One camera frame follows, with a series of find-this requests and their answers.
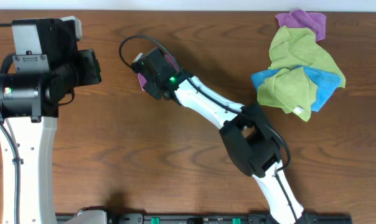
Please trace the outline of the purple microfiber cloth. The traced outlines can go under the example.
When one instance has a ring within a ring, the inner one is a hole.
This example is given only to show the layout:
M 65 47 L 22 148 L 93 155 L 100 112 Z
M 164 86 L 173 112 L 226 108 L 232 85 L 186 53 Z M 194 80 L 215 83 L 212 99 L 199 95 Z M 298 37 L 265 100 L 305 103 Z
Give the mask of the purple microfiber cloth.
M 166 59 L 167 62 L 169 62 L 177 71 L 179 71 L 177 63 L 173 61 L 175 59 L 174 56 L 165 55 L 164 57 L 165 57 L 165 59 Z M 147 83 L 147 80 L 140 73 L 137 73 L 136 76 L 137 76 L 137 78 L 139 80 L 139 84 L 141 86 L 141 89 L 144 91 L 143 87 Z

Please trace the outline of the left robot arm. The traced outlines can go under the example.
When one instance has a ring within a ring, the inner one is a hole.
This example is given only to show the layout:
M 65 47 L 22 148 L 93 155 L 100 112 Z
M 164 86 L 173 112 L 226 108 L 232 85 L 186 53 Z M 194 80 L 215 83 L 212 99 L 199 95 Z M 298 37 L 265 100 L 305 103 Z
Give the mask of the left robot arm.
M 57 223 L 52 156 L 59 109 L 78 86 L 101 82 L 77 17 L 18 19 L 15 51 L 0 68 L 4 223 Z

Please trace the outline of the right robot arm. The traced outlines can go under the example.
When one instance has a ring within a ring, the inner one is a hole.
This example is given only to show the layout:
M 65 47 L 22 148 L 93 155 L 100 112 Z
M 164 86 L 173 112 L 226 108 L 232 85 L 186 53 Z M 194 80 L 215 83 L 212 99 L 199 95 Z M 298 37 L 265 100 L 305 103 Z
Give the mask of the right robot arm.
M 276 223 L 309 223 L 284 174 L 290 161 L 284 161 L 281 152 L 287 144 L 257 104 L 244 106 L 224 98 L 159 48 L 139 54 L 131 66 L 144 79 L 143 90 L 155 99 L 173 100 L 218 128 L 230 160 L 255 179 Z

